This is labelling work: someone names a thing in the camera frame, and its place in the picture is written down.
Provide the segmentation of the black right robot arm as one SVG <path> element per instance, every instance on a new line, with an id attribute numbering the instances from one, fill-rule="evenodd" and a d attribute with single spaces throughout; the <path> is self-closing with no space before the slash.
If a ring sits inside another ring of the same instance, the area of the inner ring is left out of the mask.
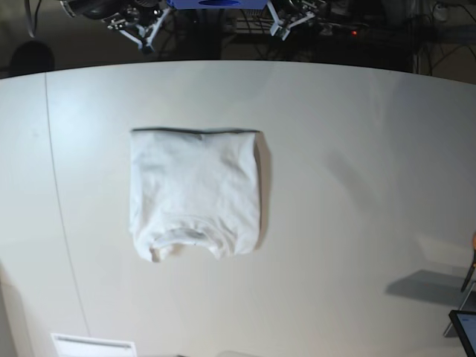
<path id="1" fill-rule="evenodd" d="M 60 1 L 63 10 L 70 16 L 88 19 L 104 19 L 117 13 L 123 4 L 119 0 L 74 0 Z"/>

